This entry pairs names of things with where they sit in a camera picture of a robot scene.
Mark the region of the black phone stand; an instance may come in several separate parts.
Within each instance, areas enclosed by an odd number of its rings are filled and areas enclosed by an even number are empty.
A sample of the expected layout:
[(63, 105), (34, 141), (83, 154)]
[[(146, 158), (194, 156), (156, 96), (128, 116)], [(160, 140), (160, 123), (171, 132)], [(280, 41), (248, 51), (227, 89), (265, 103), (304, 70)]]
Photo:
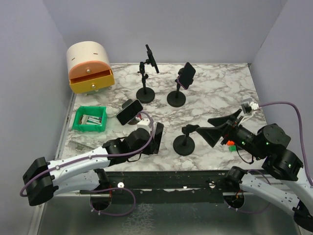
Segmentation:
[(174, 151), (181, 156), (188, 156), (193, 153), (195, 149), (195, 142), (189, 136), (199, 128), (199, 125), (188, 124), (182, 127), (182, 135), (177, 136), (173, 141)]

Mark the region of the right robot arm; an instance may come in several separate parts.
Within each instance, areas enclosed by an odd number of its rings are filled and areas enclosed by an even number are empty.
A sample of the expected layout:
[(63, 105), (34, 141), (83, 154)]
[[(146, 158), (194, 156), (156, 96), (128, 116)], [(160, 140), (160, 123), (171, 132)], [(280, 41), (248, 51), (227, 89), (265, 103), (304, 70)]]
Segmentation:
[(250, 132), (242, 126), (241, 111), (210, 118), (211, 127), (198, 127), (196, 131), (211, 147), (218, 141), (222, 144), (233, 141), (256, 160), (263, 160), (262, 169), (288, 186), (292, 193), (258, 180), (248, 170), (237, 166), (226, 174), (225, 187), (229, 191), (241, 189), (263, 198), (291, 215), (298, 226), (311, 232), (313, 187), (309, 184), (303, 162), (287, 149), (291, 138), (275, 123), (262, 127), (257, 134)]

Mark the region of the grey black phone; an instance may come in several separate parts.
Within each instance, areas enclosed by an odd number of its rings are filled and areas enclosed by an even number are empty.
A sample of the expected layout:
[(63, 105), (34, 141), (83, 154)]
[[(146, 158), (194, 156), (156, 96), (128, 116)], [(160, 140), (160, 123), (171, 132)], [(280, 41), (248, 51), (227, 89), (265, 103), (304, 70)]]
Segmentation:
[(157, 154), (159, 152), (164, 125), (160, 122), (156, 123), (155, 133), (153, 137), (152, 153)]

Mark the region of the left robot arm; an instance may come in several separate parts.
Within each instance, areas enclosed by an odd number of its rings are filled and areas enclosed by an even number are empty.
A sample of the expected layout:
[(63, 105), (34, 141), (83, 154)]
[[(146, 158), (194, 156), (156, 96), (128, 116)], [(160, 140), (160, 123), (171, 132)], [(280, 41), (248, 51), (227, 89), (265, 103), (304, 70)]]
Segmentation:
[(148, 132), (143, 128), (127, 137), (107, 141), (102, 146), (65, 160), (48, 162), (44, 157), (34, 160), (22, 179), (21, 197), (30, 206), (37, 206), (53, 196), (76, 190), (103, 193), (109, 187), (104, 169), (129, 161), (137, 154), (158, 153), (163, 131)]

